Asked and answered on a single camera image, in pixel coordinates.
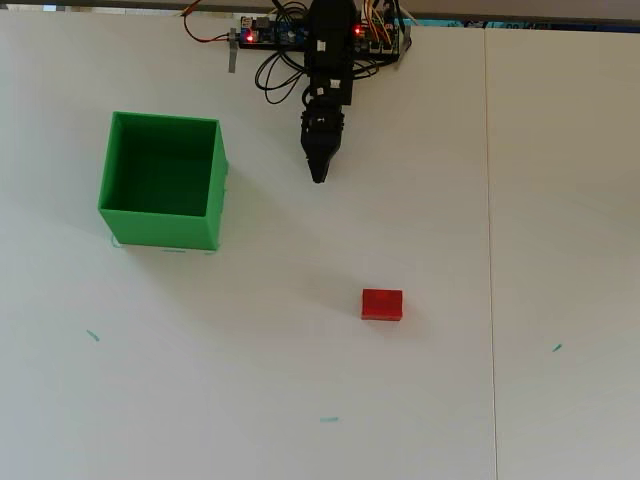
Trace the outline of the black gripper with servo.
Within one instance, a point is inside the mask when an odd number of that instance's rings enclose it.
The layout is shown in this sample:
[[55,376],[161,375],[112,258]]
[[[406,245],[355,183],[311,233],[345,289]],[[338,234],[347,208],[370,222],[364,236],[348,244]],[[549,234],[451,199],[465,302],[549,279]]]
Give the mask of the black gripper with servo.
[[331,161],[340,150],[345,123],[344,106],[352,103],[350,73],[309,73],[303,92],[301,143],[314,183],[324,183]]

